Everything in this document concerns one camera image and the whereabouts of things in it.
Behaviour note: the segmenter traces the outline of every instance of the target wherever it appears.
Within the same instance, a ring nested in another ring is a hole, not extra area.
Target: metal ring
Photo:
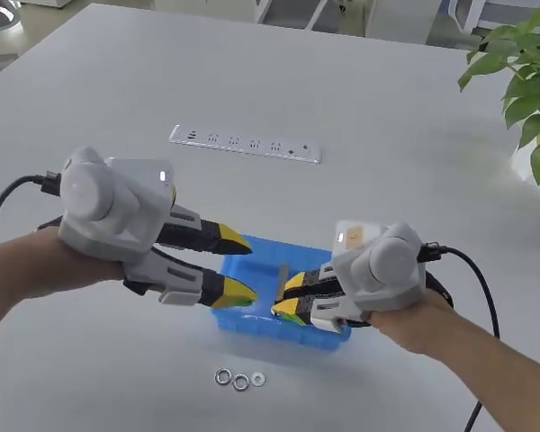
[[[216,371],[216,375],[214,375],[214,378],[216,379],[216,383],[219,385],[228,385],[230,384],[230,381],[232,381],[232,372],[230,369],[226,369],[225,367],[222,367],[221,369]]]
[[[254,372],[252,373],[252,377],[250,378],[250,382],[255,387],[262,387],[264,383],[266,382],[266,377],[261,372]]]
[[[245,391],[249,385],[250,385],[250,380],[243,373],[239,373],[232,380],[232,386],[237,392]]]

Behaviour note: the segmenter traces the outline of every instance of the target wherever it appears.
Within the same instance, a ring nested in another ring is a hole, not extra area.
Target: blue plastic tray
[[[254,289],[257,300],[247,307],[213,310],[220,329],[268,336],[328,351],[338,349],[341,342],[350,338],[351,328],[345,328],[341,334],[333,333],[278,319],[270,311],[276,299],[280,265],[288,265],[290,278],[299,272],[319,268],[330,260],[329,251],[244,237],[252,246],[252,254],[226,256],[220,272]]]

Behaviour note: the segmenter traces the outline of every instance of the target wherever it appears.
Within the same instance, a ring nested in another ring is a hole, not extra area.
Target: sticker
[[[346,249],[358,249],[362,247],[364,229],[361,226],[348,228],[346,230]]]

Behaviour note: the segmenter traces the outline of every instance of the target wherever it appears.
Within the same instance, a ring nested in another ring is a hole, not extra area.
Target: white power strip
[[[251,132],[227,131],[189,124],[177,124],[170,135],[170,142],[314,164],[319,164],[322,159],[320,146],[311,142],[268,139]]]

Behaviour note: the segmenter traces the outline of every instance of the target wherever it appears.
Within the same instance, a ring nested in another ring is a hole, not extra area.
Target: hand
[[[404,310],[373,312],[368,320],[372,326],[411,353],[430,355],[430,347],[448,324],[460,317],[444,298],[427,290],[424,300]]]

